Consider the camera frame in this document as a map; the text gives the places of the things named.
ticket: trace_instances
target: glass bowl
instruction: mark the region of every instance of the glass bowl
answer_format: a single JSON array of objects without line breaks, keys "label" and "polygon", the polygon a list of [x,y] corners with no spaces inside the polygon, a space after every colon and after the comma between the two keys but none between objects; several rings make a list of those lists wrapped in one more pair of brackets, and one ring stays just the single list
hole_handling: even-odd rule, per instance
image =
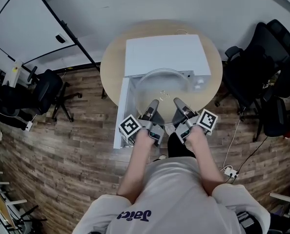
[{"label": "glass bowl", "polygon": [[136,85],[135,105],[140,115],[150,103],[159,101],[157,113],[152,121],[161,126],[176,125],[184,119],[177,110],[173,99],[178,97],[190,106],[190,82],[187,77],[173,69],[156,69],[147,73]]}]

